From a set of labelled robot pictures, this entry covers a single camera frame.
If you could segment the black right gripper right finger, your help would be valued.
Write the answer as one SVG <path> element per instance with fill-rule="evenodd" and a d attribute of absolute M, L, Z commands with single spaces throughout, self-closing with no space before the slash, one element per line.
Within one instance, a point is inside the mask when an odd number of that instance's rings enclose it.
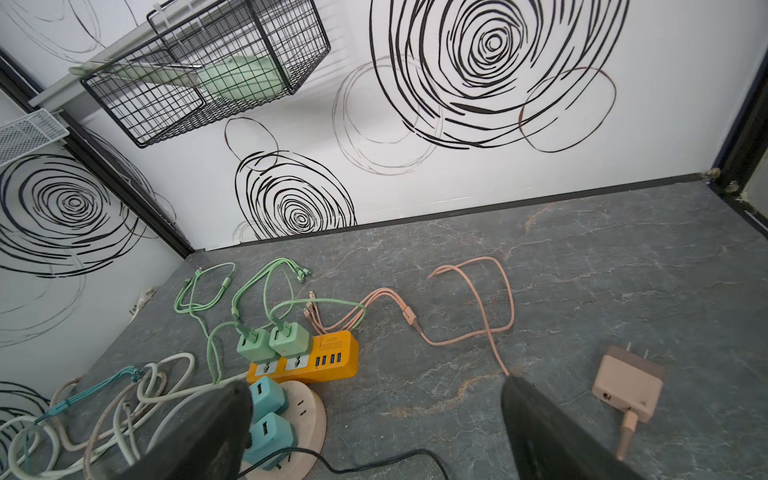
<path fill-rule="evenodd" d="M 638 479 L 527 380 L 509 376 L 501 410 L 522 479 Z"/>

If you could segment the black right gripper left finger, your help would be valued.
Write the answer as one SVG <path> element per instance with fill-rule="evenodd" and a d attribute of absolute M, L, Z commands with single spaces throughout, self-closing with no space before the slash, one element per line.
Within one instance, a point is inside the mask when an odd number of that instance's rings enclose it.
<path fill-rule="evenodd" d="M 236 479 L 253 415 L 245 381 L 205 397 L 192 418 L 161 439 L 120 479 Z"/>

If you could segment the teal charger plug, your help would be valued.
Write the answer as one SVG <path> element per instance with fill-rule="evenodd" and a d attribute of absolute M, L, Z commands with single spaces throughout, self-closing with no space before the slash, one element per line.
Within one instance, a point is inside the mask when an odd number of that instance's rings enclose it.
<path fill-rule="evenodd" d="M 278 450 L 297 446 L 293 425 L 274 412 L 254 421 L 249 433 L 251 440 L 246 442 L 243 461 L 251 465 L 255 465 Z"/>
<path fill-rule="evenodd" d="M 262 377 L 249 386 L 252 399 L 252 422 L 269 413 L 280 414 L 288 406 L 284 388 L 269 377 Z"/>

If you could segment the pink round power strip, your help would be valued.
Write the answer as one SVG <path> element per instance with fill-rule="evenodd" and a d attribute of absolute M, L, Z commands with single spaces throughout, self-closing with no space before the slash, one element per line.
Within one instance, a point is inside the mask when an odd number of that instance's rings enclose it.
<path fill-rule="evenodd" d="M 320 397 L 298 381 L 281 384 L 286 389 L 287 409 L 284 418 L 294 427 L 297 446 L 320 453 L 325 443 L 327 415 Z M 307 454 L 290 453 L 271 470 L 259 467 L 245 479 L 305 479 L 316 463 Z"/>

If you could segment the pink charger plug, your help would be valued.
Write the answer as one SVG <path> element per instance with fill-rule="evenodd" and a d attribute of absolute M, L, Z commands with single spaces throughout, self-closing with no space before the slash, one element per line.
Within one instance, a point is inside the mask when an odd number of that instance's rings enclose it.
<path fill-rule="evenodd" d="M 655 413 L 666 381 L 666 370 L 618 346 L 610 346 L 602 356 L 592 393 L 599 400 L 622 412 L 631 411 L 638 421 L 647 423 Z"/>

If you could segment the green charger plug with cable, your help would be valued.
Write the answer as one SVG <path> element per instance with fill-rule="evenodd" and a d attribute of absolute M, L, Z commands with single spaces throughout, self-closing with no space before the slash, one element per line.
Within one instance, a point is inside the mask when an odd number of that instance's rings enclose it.
<path fill-rule="evenodd" d="M 200 325 L 203 336 L 206 339 L 206 363 L 214 384 L 219 384 L 223 381 L 222 363 L 215 343 L 216 334 L 223 328 L 232 327 L 241 335 L 240 340 L 242 341 L 242 344 L 240 344 L 238 348 L 240 349 L 240 353 L 251 363 L 269 362 L 278 357 L 277 352 L 269 345 L 269 332 L 264 327 L 259 329 L 247 328 L 241 320 L 240 311 L 238 309 L 238 301 L 244 295 L 245 291 L 264 278 L 276 265 L 276 260 L 268 263 L 237 291 L 231 304 L 232 321 L 221 323 L 214 327 L 212 331 L 208 329 L 207 323 L 199 316 L 199 314 L 216 306 L 222 299 L 236 273 L 236 264 L 234 262 L 225 262 L 205 269 L 197 268 L 192 276 L 185 280 L 184 286 L 179 291 L 174 301 L 174 311 L 178 314 L 188 315 L 195 319 Z M 201 280 L 205 274 L 225 267 L 229 269 L 229 273 L 225 275 L 214 297 L 206 303 L 197 303 L 194 296 L 198 281 Z"/>

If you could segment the orange power strip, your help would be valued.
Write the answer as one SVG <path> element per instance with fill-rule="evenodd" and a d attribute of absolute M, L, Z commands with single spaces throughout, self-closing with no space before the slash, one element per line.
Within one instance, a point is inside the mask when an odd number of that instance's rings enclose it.
<path fill-rule="evenodd" d="M 323 383 L 352 378 L 358 373 L 358 366 L 358 341 L 350 331 L 340 331 L 315 336 L 309 353 L 251 364 L 246 381 L 253 384 L 262 377 L 268 377 L 277 383 Z"/>

